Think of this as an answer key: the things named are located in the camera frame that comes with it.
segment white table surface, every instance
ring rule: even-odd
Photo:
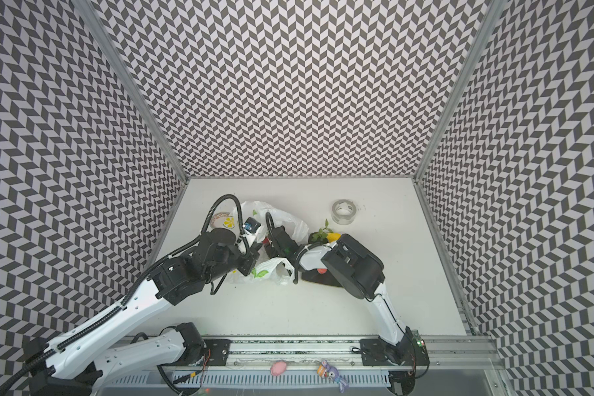
[[[466,335],[411,179],[194,179],[160,255],[195,238],[212,203],[227,193],[241,202],[264,201],[290,212],[310,232],[328,218],[333,230],[350,233],[382,260],[388,292],[407,326],[422,335]],[[354,201],[358,209],[349,226],[331,220],[332,203],[341,198]],[[233,207],[227,201],[216,212]],[[209,290],[207,285],[133,333],[153,335],[167,325],[193,322],[203,335],[376,334],[366,302],[342,288],[266,281],[225,282],[214,296]]]

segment black and white wall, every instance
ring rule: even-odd
[[[0,384],[125,293],[180,186],[72,5],[0,0]]]
[[[411,175],[486,0],[94,0],[192,176]]]
[[[520,395],[594,395],[594,1],[514,0],[424,189]]]

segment plastic bag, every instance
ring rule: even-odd
[[[273,208],[269,203],[262,201],[245,201],[242,202],[242,220],[246,221],[247,218],[252,217],[261,224],[263,230],[258,234],[255,242],[262,242],[268,234],[266,226],[266,213],[270,212],[273,216],[273,223],[276,227],[284,226],[286,233],[288,233],[293,241],[299,245],[303,245],[308,240],[309,228],[308,225],[301,220],[301,218],[291,215],[288,212]],[[233,208],[231,211],[231,217],[237,221],[238,213]]]
[[[236,271],[227,276],[227,281],[229,283],[255,283],[270,280],[285,285],[293,282],[294,275],[294,267],[290,261],[284,257],[276,257],[256,264],[249,276],[244,276]]]

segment lemon print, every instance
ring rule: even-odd
[[[234,227],[234,225],[235,225],[235,224],[233,223],[233,217],[230,217],[230,216],[229,216],[229,217],[227,217],[227,219],[226,219],[226,220],[224,220],[224,226],[225,226],[226,228],[233,228],[233,227]]]

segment pink toy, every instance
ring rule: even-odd
[[[270,373],[274,376],[280,376],[284,374],[286,371],[286,362],[284,360],[277,360],[277,362],[273,363],[273,366],[270,366]]]

